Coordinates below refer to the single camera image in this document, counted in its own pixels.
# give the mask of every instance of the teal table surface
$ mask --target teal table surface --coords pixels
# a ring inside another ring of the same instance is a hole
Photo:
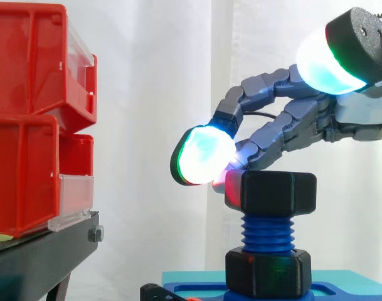
[[[357,273],[347,270],[312,271],[313,282],[329,282],[347,293],[354,295],[382,295],[382,284],[372,281]],[[162,284],[172,282],[225,282],[224,271],[219,272],[164,272]],[[223,294],[221,291],[210,292],[177,292],[178,295],[188,297],[215,297]]]

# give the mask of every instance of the black metal shelf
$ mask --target black metal shelf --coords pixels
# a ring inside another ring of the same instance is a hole
[[[0,243],[0,301],[65,299],[69,275],[97,249],[99,215],[59,232],[44,231]]]

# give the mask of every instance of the cyan light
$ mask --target cyan light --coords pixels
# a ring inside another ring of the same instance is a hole
[[[196,127],[179,155],[178,170],[192,184],[216,179],[235,154],[234,140],[216,127]]]
[[[299,46],[297,66],[302,79],[324,93],[345,94],[366,85],[349,74],[335,59],[327,45],[324,28],[312,33]]]

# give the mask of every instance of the black cable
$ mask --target black cable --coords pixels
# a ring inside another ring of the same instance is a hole
[[[276,117],[277,117],[277,116],[274,116],[272,114],[265,113],[265,112],[245,112],[244,116],[246,116],[246,115],[264,116],[264,117],[271,118],[271,119],[276,119]]]

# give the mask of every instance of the black clamp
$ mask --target black clamp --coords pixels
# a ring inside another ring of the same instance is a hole
[[[171,301],[186,301],[157,284],[149,283],[141,287],[141,301],[166,301],[169,300],[167,297],[171,297]]]

